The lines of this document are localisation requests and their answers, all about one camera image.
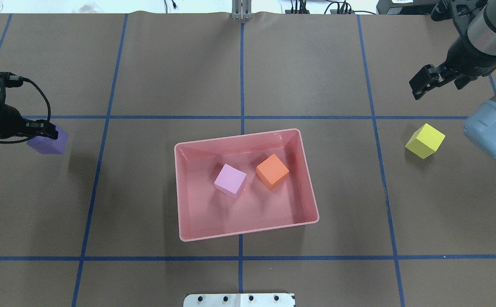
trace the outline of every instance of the orange cube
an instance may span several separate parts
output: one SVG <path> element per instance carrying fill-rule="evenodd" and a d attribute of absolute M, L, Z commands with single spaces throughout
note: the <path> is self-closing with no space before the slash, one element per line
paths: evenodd
<path fill-rule="evenodd" d="M 255 173 L 269 190 L 282 183 L 289 174 L 289 169 L 275 155 L 271 155 L 255 169 Z"/>

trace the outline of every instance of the white bracket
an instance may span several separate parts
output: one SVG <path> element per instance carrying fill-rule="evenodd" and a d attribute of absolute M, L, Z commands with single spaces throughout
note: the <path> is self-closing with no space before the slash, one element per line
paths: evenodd
<path fill-rule="evenodd" d="M 252 0 L 232 0 L 232 18 L 240 21 L 252 19 Z"/>
<path fill-rule="evenodd" d="M 294 293 L 188 295 L 183 307 L 295 307 Z"/>

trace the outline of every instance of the metal hinge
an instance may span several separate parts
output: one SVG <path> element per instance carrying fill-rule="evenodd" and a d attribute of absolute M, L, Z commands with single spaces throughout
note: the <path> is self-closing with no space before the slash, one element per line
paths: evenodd
<path fill-rule="evenodd" d="M 241 21 L 252 19 L 252 0 L 232 0 L 232 18 Z"/>

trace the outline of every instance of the pink tray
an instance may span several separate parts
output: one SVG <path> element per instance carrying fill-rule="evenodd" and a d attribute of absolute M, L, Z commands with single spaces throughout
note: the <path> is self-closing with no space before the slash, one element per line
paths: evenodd
<path fill-rule="evenodd" d="M 320 219 L 297 129 L 182 142 L 174 147 L 174 154 L 182 241 L 282 229 Z M 272 154 L 290 174 L 269 191 L 255 168 Z M 224 164 L 247 174 L 237 199 L 214 187 Z"/>

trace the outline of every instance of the yellow cube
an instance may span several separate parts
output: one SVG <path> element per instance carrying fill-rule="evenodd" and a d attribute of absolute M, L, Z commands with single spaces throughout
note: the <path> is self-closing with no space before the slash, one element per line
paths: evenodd
<path fill-rule="evenodd" d="M 424 124 L 424 126 L 413 134 L 407 145 L 405 145 L 405 148 L 412 151 L 421 159 L 425 159 L 437 151 L 444 138 L 445 134 L 442 134 L 428 124 Z"/>

